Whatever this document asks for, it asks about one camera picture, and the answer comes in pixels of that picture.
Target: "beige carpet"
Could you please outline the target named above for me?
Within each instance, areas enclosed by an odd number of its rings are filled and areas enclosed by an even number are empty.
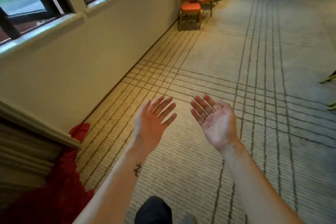
[[[88,119],[78,156],[98,189],[130,143],[147,98],[173,96],[177,119],[147,159],[125,223],[151,195],[200,224],[246,223],[232,179],[190,114],[194,95],[229,102],[238,133],[265,176],[306,223],[336,218],[336,0],[223,0],[202,31],[176,24]]]

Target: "person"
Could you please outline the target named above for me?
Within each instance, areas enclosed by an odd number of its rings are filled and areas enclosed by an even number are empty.
[[[177,116],[174,113],[163,122],[176,106],[175,103],[170,104],[172,100],[172,97],[164,99],[161,96],[153,103],[147,100],[141,107],[134,120],[133,141],[93,199],[77,217],[75,224],[124,222],[145,160],[159,144],[164,130]],[[302,223],[263,176],[240,141],[237,136],[236,116],[230,105],[222,100],[215,102],[206,94],[203,99],[196,96],[191,101],[191,106],[191,114],[201,126],[206,139],[223,156],[249,221],[259,224]],[[196,223],[192,216],[186,220]],[[171,209],[161,198],[150,197],[137,212],[134,223],[172,224]]]

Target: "gray shoe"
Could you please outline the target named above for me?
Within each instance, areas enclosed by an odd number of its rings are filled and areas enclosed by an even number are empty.
[[[186,213],[183,217],[182,224],[198,224],[197,219],[191,213]]]

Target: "finger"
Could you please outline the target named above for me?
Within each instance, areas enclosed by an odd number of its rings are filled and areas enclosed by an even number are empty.
[[[175,103],[172,103],[169,107],[167,107],[166,110],[164,110],[160,115],[159,115],[159,121],[162,122],[165,117],[168,116],[168,114],[170,114],[170,112],[172,110],[174,110],[174,108],[176,107],[176,104]]]
[[[233,112],[233,110],[232,110],[232,108],[231,108],[231,106],[230,106],[229,103],[226,103],[226,102],[224,102],[224,101],[221,100],[221,99],[218,99],[217,102],[218,102],[219,106],[220,106],[221,108],[223,108],[224,111]]]
[[[144,105],[141,106],[139,113],[141,115],[146,115],[146,113],[148,112],[148,108],[149,108],[150,105],[151,105],[151,100],[147,99],[147,102]]]
[[[163,109],[166,108],[166,106],[173,100],[173,97],[166,98],[164,101],[162,101],[158,107],[153,111],[153,114],[155,116],[158,116]]]
[[[194,100],[192,100],[190,104],[196,110],[196,112],[202,117],[203,120],[205,120],[208,117],[207,113]]]
[[[162,100],[164,99],[164,96],[160,96],[157,100],[155,100],[154,103],[152,103],[150,105],[150,107],[148,108],[149,112],[153,112],[155,110],[155,108],[162,102]]]
[[[195,109],[191,109],[191,114],[194,116],[195,120],[198,122],[200,126],[203,125],[204,120],[201,118],[201,116],[198,115]]]
[[[162,124],[162,126],[163,126],[163,130],[165,130],[174,120],[175,120],[175,118],[177,117],[177,114],[176,113],[174,113],[172,116],[170,116],[169,118],[168,118],[168,120],[166,120],[163,124]]]
[[[204,111],[207,112],[208,115],[214,112],[213,109],[199,96],[195,96],[194,100],[196,101],[196,103],[198,103],[203,108]]]
[[[205,94],[203,98],[205,101],[209,103],[209,105],[212,107],[214,111],[217,111],[220,109],[220,106],[212,98],[210,98],[207,94]]]

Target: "wrist tattoo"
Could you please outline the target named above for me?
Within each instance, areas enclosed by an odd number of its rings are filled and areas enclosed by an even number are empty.
[[[133,172],[135,172],[135,176],[139,177],[139,173],[140,173],[140,168],[141,168],[141,162],[139,164],[136,164],[136,168],[133,170]]]

